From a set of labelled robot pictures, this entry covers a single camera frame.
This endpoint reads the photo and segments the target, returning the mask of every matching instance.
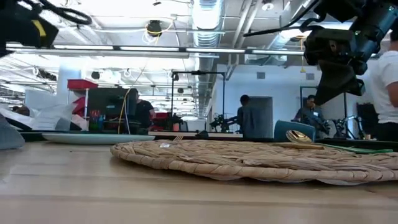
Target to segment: metal stand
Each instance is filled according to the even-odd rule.
[[[202,72],[202,71],[191,71],[191,72],[173,71],[172,72],[172,109],[171,109],[172,116],[173,116],[173,109],[174,109],[174,81],[176,81],[176,76],[178,74],[222,75],[223,76],[223,117],[224,117],[224,114],[225,114],[225,82],[226,82],[225,72]]]

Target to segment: black cable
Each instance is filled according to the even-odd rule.
[[[90,16],[88,16],[82,12],[79,12],[77,10],[70,9],[70,8],[54,6],[52,3],[48,2],[47,0],[39,0],[39,1],[40,1],[40,3],[43,4],[44,10],[52,11],[55,14],[57,14],[58,16],[66,19],[68,21],[71,21],[71,22],[74,22],[77,24],[83,24],[83,25],[90,25],[93,23],[93,19]]]
[[[317,3],[319,0],[314,0],[314,2],[312,2],[309,7],[307,7],[302,13],[300,13],[296,18],[294,18],[293,20],[291,20],[290,23],[288,23],[287,25],[278,28],[278,29],[269,29],[269,30],[262,30],[262,31],[257,31],[257,32],[250,32],[250,33],[246,33],[243,34],[244,37],[251,37],[254,35],[263,35],[263,34],[273,34],[275,32],[280,32],[283,30],[292,30],[292,29],[299,29],[299,26],[295,26],[295,27],[291,27],[291,25],[295,24],[296,22],[298,22],[304,15],[306,15],[306,13],[311,10]]]

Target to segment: red box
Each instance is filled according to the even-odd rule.
[[[87,88],[98,88],[98,84],[87,80],[68,80],[68,89],[70,90],[85,90]]]

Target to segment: light wood tabletop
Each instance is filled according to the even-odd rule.
[[[1,224],[398,222],[398,183],[220,182],[113,158],[109,146],[0,151]]]

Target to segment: white t-shirt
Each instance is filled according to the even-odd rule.
[[[371,91],[373,105],[379,114],[379,123],[398,123],[398,108],[390,101],[387,86],[398,82],[398,51],[384,53],[371,69]]]

